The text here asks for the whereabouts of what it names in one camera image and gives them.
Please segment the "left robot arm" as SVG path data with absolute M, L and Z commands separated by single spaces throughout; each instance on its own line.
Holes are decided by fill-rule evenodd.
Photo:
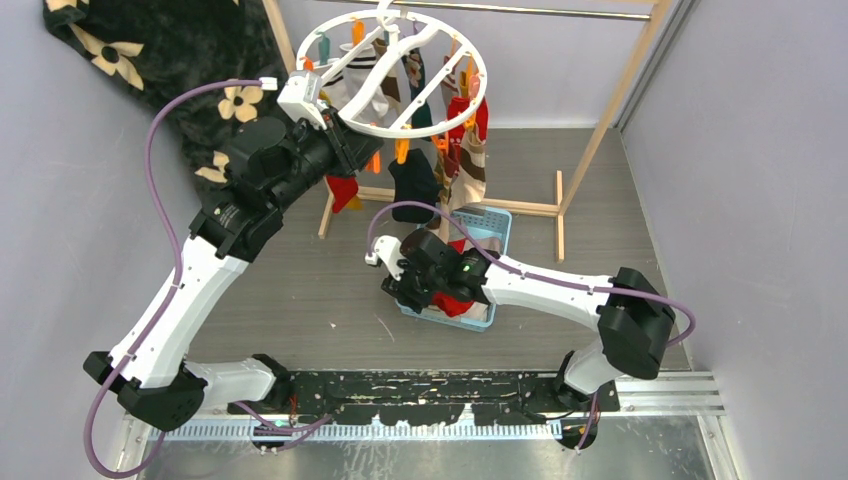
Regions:
M 236 402 L 285 409 L 293 382 L 270 356 L 197 363 L 188 349 L 218 300 L 282 229 L 284 213 L 326 176 L 354 176 L 382 146 L 334 117 L 323 130 L 271 117 L 241 126 L 223 146 L 229 182 L 191 222 L 180 265 L 118 345 L 86 358 L 85 372 L 129 414 L 163 432 Z

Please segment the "light blue sock basket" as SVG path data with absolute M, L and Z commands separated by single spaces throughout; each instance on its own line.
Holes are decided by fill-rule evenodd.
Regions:
M 506 210 L 483 207 L 482 209 L 463 207 L 451 213 L 456 220 L 470 235 L 468 239 L 453 224 L 450 225 L 449 242 L 452 246 L 458 246 L 459 241 L 464 241 L 463 267 L 470 267 L 472 260 L 477 260 L 466 275 L 468 279 L 471 274 L 478 278 L 478 287 L 482 285 L 484 270 L 492 265 L 492 261 L 484 256 L 488 253 L 490 257 L 499 259 L 506 253 L 510 231 L 512 226 L 512 214 Z M 465 330 L 484 332 L 494 321 L 496 306 L 481 302 L 474 302 L 474 306 L 462 316 L 449 318 L 434 305 L 423 308 L 420 312 L 402 305 L 395 301 L 402 314 L 420 320 L 427 320 L 439 324 L 449 325 Z

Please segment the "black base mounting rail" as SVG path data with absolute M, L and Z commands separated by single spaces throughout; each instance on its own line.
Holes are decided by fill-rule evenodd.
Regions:
M 589 407 L 566 405 L 554 371 L 293 371 L 282 399 L 250 403 L 265 418 L 336 425 L 448 426 L 467 414 L 476 426 L 577 420 Z

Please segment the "wooden clothes rack frame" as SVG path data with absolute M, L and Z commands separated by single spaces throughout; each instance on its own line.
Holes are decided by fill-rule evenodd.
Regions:
M 284 16 L 280 10 L 277 1 L 264 1 L 262 3 L 265 14 L 279 53 L 283 60 L 284 66 L 289 72 L 294 71 L 303 62 L 296 57 L 297 54 L 306 51 L 312 43 L 317 39 L 318 33 L 324 28 L 334 28 L 344 23 L 354 23 L 360 17 L 378 18 L 381 14 L 388 18 L 403 18 L 410 22 L 419 21 L 429 27 L 436 25 L 436 20 L 430 16 L 415 13 L 415 8 L 400 7 L 395 12 L 391 11 L 391 1 L 369 1 L 367 3 L 371 8 L 362 10 L 348 15 L 334 17 L 311 33 L 304 43 L 293 48 L 288 34 L 287 25 Z M 594 159 L 602 140 L 607 131 L 613 125 L 613 121 L 618 117 L 618 113 L 624 106 L 625 100 L 629 97 L 631 88 L 637 83 L 637 76 L 642 72 L 642 65 L 648 57 L 649 50 L 652 48 L 652 42 L 659 38 L 661 28 L 669 12 L 672 10 L 673 3 L 671 1 L 649 1 L 647 3 L 651 7 L 648 13 L 652 19 L 648 22 L 640 22 L 643 24 L 638 40 L 630 54 L 627 65 L 624 68 L 615 90 L 610 97 L 610 100 L 601 115 L 598 122 L 595 124 L 594 131 L 590 140 L 581 156 L 581 159 L 576 167 L 575 172 L 571 176 L 568 183 L 564 182 L 563 173 L 556 173 L 556 202 L 554 204 L 543 204 L 533 202 L 521 202 L 502 199 L 484 199 L 481 204 L 487 207 L 496 207 L 505 209 L 511 213 L 530 215 L 543 218 L 553 218 L 556 226 L 555 240 L 555 256 L 556 261 L 562 263 L 565 260 L 565 214 L 571 205 L 571 202 L 579 189 L 585 174 L 587 173 L 592 160 Z

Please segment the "orange hanger clip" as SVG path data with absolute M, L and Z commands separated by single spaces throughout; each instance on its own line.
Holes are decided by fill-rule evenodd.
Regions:
M 366 170 L 367 170 L 368 172 L 372 172 L 372 173 L 373 173 L 373 174 L 375 174 L 375 175 L 377 175 L 377 174 L 380 174 L 380 173 L 381 173 L 381 170 L 382 170 L 382 160 L 381 160 L 381 154 L 380 154 L 380 152 L 376 152 L 376 153 L 375 153 L 375 154 L 371 157 L 371 159 L 369 160 L 368 164 L 366 165 Z
M 411 140 L 407 137 L 395 139 L 395 162 L 404 165 L 407 161 Z

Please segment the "metal hanging rod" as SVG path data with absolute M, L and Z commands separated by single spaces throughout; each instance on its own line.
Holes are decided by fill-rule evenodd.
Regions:
M 563 18 L 579 18 L 593 20 L 611 20 L 611 21 L 630 21 L 630 22 L 648 22 L 652 19 L 650 14 L 642 13 L 624 13 L 624 12 L 605 12 L 596 10 L 575 10 L 561 8 L 541 8 L 541 7 L 517 7 L 506 5 L 491 5 L 480 3 L 450 3 L 442 1 L 396 1 L 392 6 L 422 8 L 422 9 L 442 9 L 456 11 L 478 11 L 491 12 L 499 14 L 519 14 L 519 15 L 534 15 L 534 16 L 551 16 Z

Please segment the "green monkey face sock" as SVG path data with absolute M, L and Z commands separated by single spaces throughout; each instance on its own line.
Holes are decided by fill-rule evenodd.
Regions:
M 403 59 L 410 96 L 415 100 L 427 85 L 425 64 L 418 48 L 412 49 Z M 415 129 L 432 126 L 432 114 L 427 100 L 423 100 L 411 117 L 411 126 Z

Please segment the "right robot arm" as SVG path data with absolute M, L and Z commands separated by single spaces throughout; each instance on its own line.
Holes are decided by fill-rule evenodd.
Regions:
M 459 252 L 426 229 L 403 240 L 376 238 L 365 261 L 384 267 L 383 290 L 416 312 L 441 293 L 463 302 L 539 311 L 589 329 L 593 342 L 566 356 L 555 381 L 556 400 L 571 411 L 623 375 L 657 378 L 675 323 L 652 285 L 629 268 L 613 276 L 569 274 L 479 247 Z

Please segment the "white round clip hanger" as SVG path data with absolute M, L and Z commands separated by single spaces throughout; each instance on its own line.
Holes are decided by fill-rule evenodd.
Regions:
M 330 30 L 349 24 L 351 26 L 363 19 L 373 19 L 377 26 L 366 34 L 360 35 L 353 42 L 346 53 L 336 59 L 329 66 L 317 66 L 313 70 L 307 68 L 308 54 L 312 46 Z M 322 79 L 322 86 L 330 78 L 341 71 L 358 53 L 365 47 L 373 46 L 378 56 L 378 61 L 363 83 L 360 91 L 341 109 L 338 116 L 344 120 L 353 130 L 382 139 L 396 139 L 407 137 L 411 139 L 429 138 L 446 134 L 458 127 L 467 127 L 476 119 L 476 112 L 482 106 L 488 88 L 488 71 L 481 53 L 472 42 L 459 30 L 447 23 L 434 18 L 436 25 L 429 27 L 419 21 L 410 22 L 403 18 L 388 18 L 381 14 L 378 18 L 360 17 L 354 23 L 340 24 L 334 28 L 324 28 L 317 35 L 317 39 L 306 51 L 296 55 L 303 64 L 295 68 L 297 70 L 313 71 Z M 431 81 L 423 88 L 423 91 L 415 100 L 411 100 L 407 107 L 395 115 L 394 122 L 389 126 L 362 123 L 356 120 L 378 87 L 386 78 L 395 71 L 395 67 L 402 63 L 403 57 L 412 49 L 429 44 L 436 36 L 443 34 L 456 43 L 455 49 L 448 61 L 441 69 L 434 73 Z M 429 99 L 431 94 L 438 89 L 442 80 L 454 71 L 454 68 L 463 60 L 468 61 L 469 84 L 468 106 L 461 110 L 456 116 L 448 118 L 426 128 L 413 128 L 411 117 L 423 100 Z

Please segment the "orange open hanger clip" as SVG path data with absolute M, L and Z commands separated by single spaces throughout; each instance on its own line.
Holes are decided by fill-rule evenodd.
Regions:
M 395 139 L 395 162 L 404 165 L 407 161 L 411 140 L 407 137 Z

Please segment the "white black-striped sock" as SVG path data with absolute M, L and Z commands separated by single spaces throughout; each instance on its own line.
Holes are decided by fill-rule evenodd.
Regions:
M 377 61 L 375 48 L 365 47 L 341 71 L 325 82 L 322 93 L 327 96 L 329 104 L 341 110 L 360 91 Z M 383 126 L 389 107 L 382 87 L 378 87 L 356 120 Z

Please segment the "black hanging sock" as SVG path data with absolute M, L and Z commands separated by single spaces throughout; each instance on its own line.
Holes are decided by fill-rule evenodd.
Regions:
M 441 187 L 422 149 L 409 150 L 403 164 L 397 160 L 392 161 L 388 170 L 395 183 L 395 202 L 415 201 L 432 207 L 436 205 Z M 424 224 L 433 218 L 434 213 L 426 208 L 403 206 L 394 208 L 391 215 L 397 222 Z

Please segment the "black floral fleece blanket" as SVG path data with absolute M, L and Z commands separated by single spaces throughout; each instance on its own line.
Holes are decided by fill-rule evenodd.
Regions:
M 155 111 L 199 86 L 237 81 L 167 116 L 200 194 L 228 184 L 223 147 L 243 124 L 287 118 L 276 93 L 254 83 L 288 77 L 260 1 L 46 1 L 42 15 L 51 35 Z

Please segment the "brown striped hanging sock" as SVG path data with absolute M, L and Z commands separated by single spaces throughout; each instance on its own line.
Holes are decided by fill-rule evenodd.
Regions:
M 434 176 L 441 187 L 439 207 L 445 213 L 480 204 L 486 193 L 487 128 L 474 126 L 463 133 L 458 143 L 436 137 L 437 163 Z

